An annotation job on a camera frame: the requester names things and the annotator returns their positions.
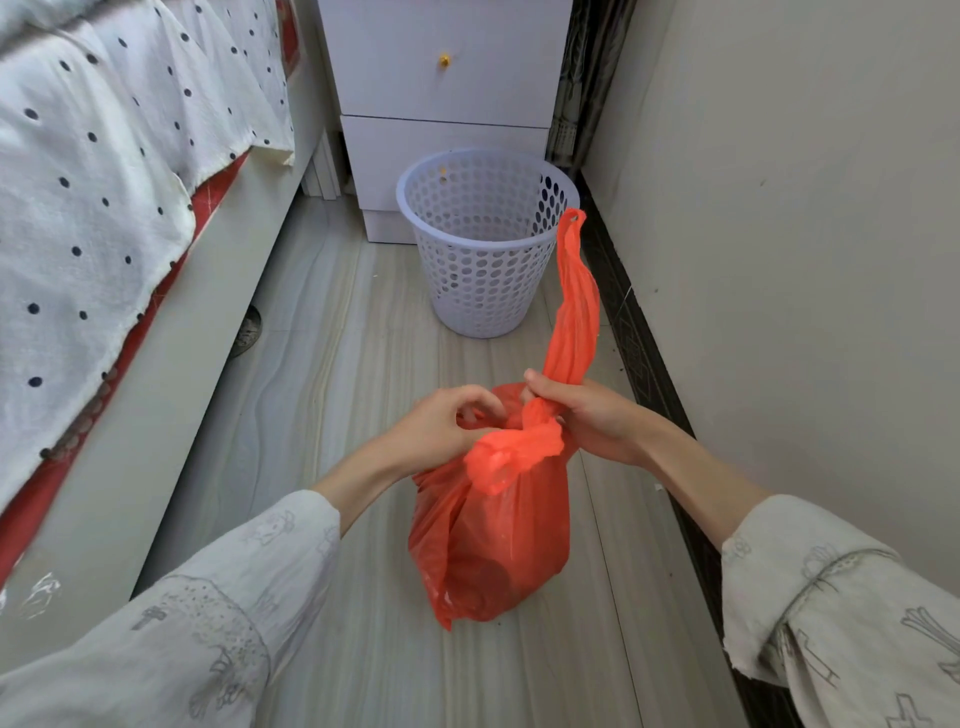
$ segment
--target perforated plastic basket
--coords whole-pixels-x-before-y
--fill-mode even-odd
[[[580,206],[569,177],[530,155],[496,149],[442,152],[396,184],[413,226],[437,316],[490,339],[523,321],[557,242],[557,221]]]

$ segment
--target tiled floor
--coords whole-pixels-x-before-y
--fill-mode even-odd
[[[141,586],[315,482],[438,386],[515,381],[546,351],[551,269],[523,324],[477,341],[434,317],[416,248],[364,239],[351,201],[300,198],[229,362]],[[629,396],[608,326],[591,375]],[[673,512],[650,476],[577,455],[570,559],[513,612],[434,621],[398,483],[349,532],[327,604],[261,726],[745,726]]]

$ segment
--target curtain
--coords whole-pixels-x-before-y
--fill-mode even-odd
[[[573,0],[546,158],[575,175],[587,158],[636,0]]]

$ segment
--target wrinkled fabric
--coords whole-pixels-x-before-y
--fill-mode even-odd
[[[580,258],[586,216],[568,209],[558,225],[557,264],[564,303],[543,372],[579,384],[596,353],[600,298]],[[420,473],[408,547],[437,621],[486,621],[513,609],[566,564],[570,510],[566,462],[576,445],[557,421],[562,408],[520,402],[522,383],[494,387],[506,423],[476,413],[465,427],[500,427],[466,457]]]
[[[791,496],[723,544],[724,647],[790,689],[806,728],[960,725],[960,600]]]
[[[0,55],[0,512],[89,429],[193,239],[190,195],[251,146],[293,161],[281,63],[252,66],[281,55],[276,5],[226,12],[243,42],[207,0],[129,0]]]
[[[0,49],[28,26],[55,30],[99,2],[101,0],[3,0],[0,2]]]
[[[73,646],[0,677],[0,725],[252,725],[323,606],[339,544],[322,496],[285,497]]]
[[[47,34],[0,59],[0,509],[108,386],[189,205],[90,49]]]

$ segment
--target white patterned sleeve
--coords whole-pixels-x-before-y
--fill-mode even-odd
[[[0,726],[251,725],[324,603],[340,514],[300,491],[73,646],[0,677]]]
[[[724,544],[724,647],[806,728],[960,725],[960,600],[818,506],[773,496]]]

